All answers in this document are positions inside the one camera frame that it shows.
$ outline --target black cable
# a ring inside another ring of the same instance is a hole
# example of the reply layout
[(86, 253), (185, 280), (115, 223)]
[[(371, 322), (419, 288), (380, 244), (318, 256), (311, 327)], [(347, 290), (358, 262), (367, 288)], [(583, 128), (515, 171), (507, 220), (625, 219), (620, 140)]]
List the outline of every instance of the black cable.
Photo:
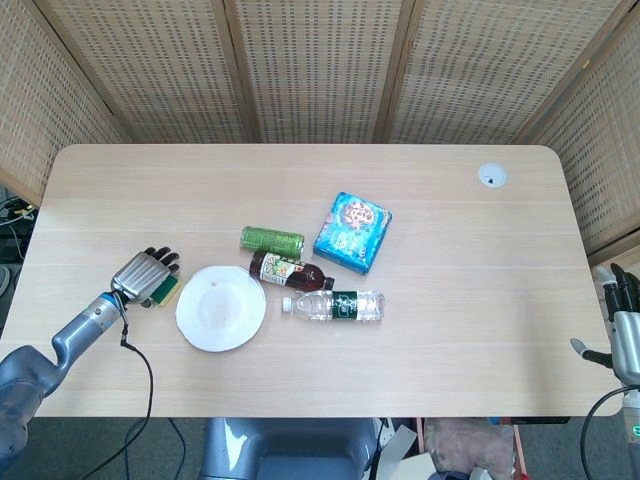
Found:
[(7, 203), (12, 202), (13, 200), (17, 200), (18, 197), (9, 197), (9, 198), (5, 198), (4, 200), (0, 201), (0, 211), (4, 210), (7, 205)]
[(587, 465), (587, 454), (585, 451), (585, 440), (587, 438), (587, 430), (589, 429), (589, 424), (591, 424), (593, 416), (604, 402), (609, 400), (611, 397), (618, 395), (619, 393), (631, 392), (633, 390), (640, 390), (640, 385), (628, 385), (626, 387), (610, 391), (602, 398), (600, 398), (600, 400), (598, 400), (593, 407), (591, 407), (591, 410), (589, 410), (589, 413), (585, 417), (584, 423), (582, 424), (582, 433), (580, 434), (580, 460), (582, 460), (582, 469), (584, 470), (584, 474), (587, 476), (588, 480), (594, 480), (591, 472), (589, 471), (589, 466)]
[(115, 452), (113, 455), (107, 458), (100, 465), (95, 467), (89, 473), (82, 476), (80, 480), (86, 480), (87, 478), (92, 476), (94, 473), (96, 473), (98, 470), (102, 469), (103, 467), (111, 463), (113, 460), (118, 458), (118, 456), (122, 452), (124, 452), (133, 442), (136, 441), (136, 439), (140, 436), (140, 434), (144, 431), (145, 427), (149, 423), (149, 417), (151, 417), (151, 407), (153, 405), (153, 372), (151, 371), (151, 364), (149, 363), (149, 360), (147, 360), (147, 357), (145, 357), (140, 350), (138, 350), (136, 347), (134, 347), (133, 345), (127, 342), (127, 334), (129, 332), (129, 322), (127, 320), (127, 314), (125, 313), (124, 305), (122, 304), (122, 300), (120, 299), (118, 293), (114, 292), (113, 296), (118, 304), (118, 309), (120, 310), (120, 314), (122, 315), (122, 318), (124, 320), (124, 327), (122, 329), (122, 338), (120, 340), (120, 346), (126, 348), (127, 350), (131, 350), (134, 353), (137, 353), (140, 356), (140, 358), (142, 358), (142, 361), (146, 365), (147, 371), (149, 372), (149, 404), (147, 405), (147, 414), (142, 422), (142, 426), (140, 427), (140, 430), (138, 430), (135, 433), (135, 435), (131, 438), (131, 440), (126, 442), (122, 448), (120, 448), (117, 452)]
[[(180, 444), (182, 445), (182, 456), (180, 457), (180, 464), (178, 465), (178, 470), (176, 470), (176, 474), (173, 477), (173, 480), (178, 480), (178, 478), (180, 478), (180, 472), (182, 472), (182, 468), (184, 467), (184, 462), (185, 462), (186, 457), (187, 457), (187, 443), (184, 441), (184, 437), (182, 436), (182, 433), (180, 432), (180, 429), (176, 425), (176, 423), (173, 420), (173, 418), (167, 418), (167, 420), (171, 424), (171, 427), (173, 428), (173, 430), (178, 434), (178, 438), (180, 439)], [(131, 435), (131, 433), (136, 428), (138, 428), (143, 421), (144, 421), (143, 419), (140, 419), (136, 423), (131, 425), (131, 427), (127, 431), (127, 434), (124, 437), (125, 444), (129, 440), (129, 436)], [(125, 449), (125, 451), (124, 451), (124, 472), (125, 472), (126, 480), (131, 480), (131, 472), (129, 471), (129, 453), (128, 453), (128, 451), (129, 451), (128, 449)]]
[[(140, 424), (144, 422), (144, 419), (141, 418), (140, 420), (138, 420), (136, 423), (134, 423), (133, 425), (131, 425), (131, 427), (129, 428), (129, 430), (127, 430), (127, 434), (124, 436), (124, 444), (126, 445), (127, 442), (129, 441), (129, 437), (131, 436), (131, 433), (140, 426)], [(124, 449), (124, 473), (125, 473), (125, 477), (127, 480), (131, 480), (131, 477), (129, 476), (129, 449), (125, 448)]]
[(376, 451), (373, 454), (373, 458), (371, 459), (371, 469), (369, 470), (369, 478), (371, 480), (375, 480), (378, 476), (378, 464), (380, 463), (380, 453), (382, 453), (382, 448), (380, 448), (380, 438), (382, 437), (382, 429), (386, 423), (386, 419), (380, 419), (380, 430), (378, 430), (378, 439), (376, 440)]
[(16, 273), (13, 274), (13, 289), (15, 290), (18, 286), (18, 279), (20, 278), (20, 274), (22, 273), (22, 265), (20, 268), (16, 270)]
[(178, 480), (178, 478), (180, 477), (180, 472), (182, 471), (182, 467), (184, 467), (184, 461), (187, 458), (187, 444), (184, 441), (184, 437), (182, 436), (182, 433), (178, 429), (178, 426), (176, 425), (176, 422), (173, 420), (173, 418), (167, 418), (167, 420), (169, 420), (169, 423), (178, 434), (178, 437), (180, 438), (180, 443), (182, 444), (182, 457), (180, 458), (180, 465), (178, 465), (178, 470), (176, 471), (176, 474), (173, 477), (173, 480)]
[(376, 440), (376, 450), (380, 450), (380, 438), (382, 437), (382, 429), (384, 428), (384, 422), (380, 419), (380, 430), (378, 430), (378, 440)]

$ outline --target green label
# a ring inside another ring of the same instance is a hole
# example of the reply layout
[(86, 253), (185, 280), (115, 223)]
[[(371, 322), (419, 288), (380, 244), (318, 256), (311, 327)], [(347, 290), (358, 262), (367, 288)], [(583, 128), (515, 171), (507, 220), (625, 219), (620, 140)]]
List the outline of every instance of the green label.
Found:
[(333, 318), (358, 316), (358, 292), (333, 292)]

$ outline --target blue box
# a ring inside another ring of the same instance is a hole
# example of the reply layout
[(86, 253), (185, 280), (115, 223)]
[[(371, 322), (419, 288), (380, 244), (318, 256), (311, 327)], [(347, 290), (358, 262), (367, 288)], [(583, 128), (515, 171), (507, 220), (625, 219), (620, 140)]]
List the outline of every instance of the blue box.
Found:
[(391, 223), (391, 212), (340, 192), (313, 244), (313, 253), (366, 275)]

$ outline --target brown glass bottle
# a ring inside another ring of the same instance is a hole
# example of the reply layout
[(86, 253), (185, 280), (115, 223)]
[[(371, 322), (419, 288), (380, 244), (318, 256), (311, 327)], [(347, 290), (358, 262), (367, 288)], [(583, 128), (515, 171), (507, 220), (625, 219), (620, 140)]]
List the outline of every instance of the brown glass bottle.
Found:
[(322, 270), (315, 265), (269, 252), (256, 252), (253, 255), (249, 274), (259, 280), (303, 292), (331, 290), (334, 282), (333, 278), (325, 277)]

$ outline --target robot finger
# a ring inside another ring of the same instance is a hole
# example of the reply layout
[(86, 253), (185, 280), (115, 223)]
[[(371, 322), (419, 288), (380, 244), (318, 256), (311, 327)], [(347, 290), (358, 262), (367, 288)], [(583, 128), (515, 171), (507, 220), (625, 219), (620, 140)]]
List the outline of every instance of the robot finger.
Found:
[(640, 280), (638, 280), (638, 277), (636, 277), (633, 273), (629, 272), (627, 272), (627, 278), (629, 288), (631, 289), (631, 295), (633, 296), (636, 307), (638, 308), (638, 310), (635, 311), (638, 312), (640, 311)]
[(167, 255), (166, 257), (164, 257), (162, 260), (160, 260), (162, 262), (163, 265), (168, 266), (171, 262), (173, 262), (174, 260), (177, 260), (180, 258), (180, 255), (178, 255), (176, 252), (170, 253), (169, 255)]
[(162, 247), (160, 250), (158, 250), (156, 253), (153, 254), (153, 258), (155, 258), (156, 260), (160, 260), (170, 251), (171, 249), (169, 247)]
[(622, 310), (629, 311), (631, 305), (629, 305), (629, 295), (627, 292), (627, 278), (625, 271), (617, 263), (611, 264), (611, 273), (616, 276), (616, 282), (618, 284), (618, 296), (620, 298), (620, 306)]

